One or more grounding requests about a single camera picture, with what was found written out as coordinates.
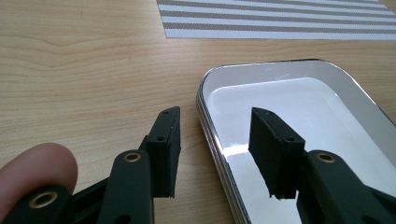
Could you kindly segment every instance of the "striped placemat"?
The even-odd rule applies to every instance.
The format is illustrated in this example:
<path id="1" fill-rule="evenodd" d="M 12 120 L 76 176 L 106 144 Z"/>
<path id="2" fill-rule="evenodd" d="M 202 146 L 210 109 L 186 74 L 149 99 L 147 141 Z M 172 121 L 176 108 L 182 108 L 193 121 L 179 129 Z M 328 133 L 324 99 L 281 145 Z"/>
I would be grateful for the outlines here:
<path id="1" fill-rule="evenodd" d="M 377 0 L 158 0 L 171 38 L 396 40 Z"/>

